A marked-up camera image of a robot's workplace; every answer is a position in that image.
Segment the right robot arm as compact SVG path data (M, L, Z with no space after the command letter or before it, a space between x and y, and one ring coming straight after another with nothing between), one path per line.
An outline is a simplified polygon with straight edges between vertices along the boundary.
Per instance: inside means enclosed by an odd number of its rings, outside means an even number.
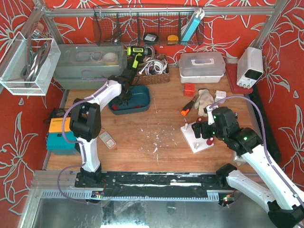
M241 128L231 109L208 105L208 121L194 123L192 129L202 138L216 137L244 159L265 183L265 187L227 163L216 171L220 187L231 187L256 202L277 228L299 227L304 219L304 192L271 157L264 138L251 128Z

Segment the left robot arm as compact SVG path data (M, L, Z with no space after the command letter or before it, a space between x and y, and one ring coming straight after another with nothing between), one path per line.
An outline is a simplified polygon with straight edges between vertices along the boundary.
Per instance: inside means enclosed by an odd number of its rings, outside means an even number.
M71 107L70 130L79 144L81 171L86 175L101 171L96 142L101 131L101 111L111 101L121 105L131 99L135 75L135 70L125 69L120 76L105 78L101 88L84 99L75 100Z

